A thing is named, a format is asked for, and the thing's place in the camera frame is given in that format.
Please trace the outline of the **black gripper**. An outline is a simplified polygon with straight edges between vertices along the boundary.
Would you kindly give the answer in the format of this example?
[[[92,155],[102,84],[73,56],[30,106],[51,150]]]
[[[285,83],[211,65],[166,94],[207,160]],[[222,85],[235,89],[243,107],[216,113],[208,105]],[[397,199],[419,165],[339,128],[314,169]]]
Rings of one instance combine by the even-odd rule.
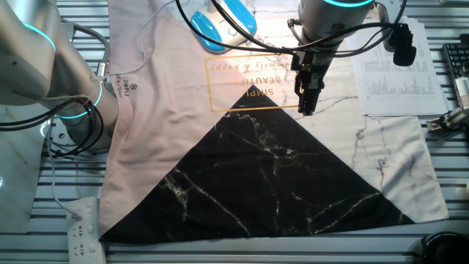
[[[291,70],[296,72],[295,91],[299,97],[298,112],[303,116],[313,114],[320,93],[324,88],[324,77],[330,66],[330,54],[317,50],[295,51]],[[310,107],[307,108],[310,95]]]

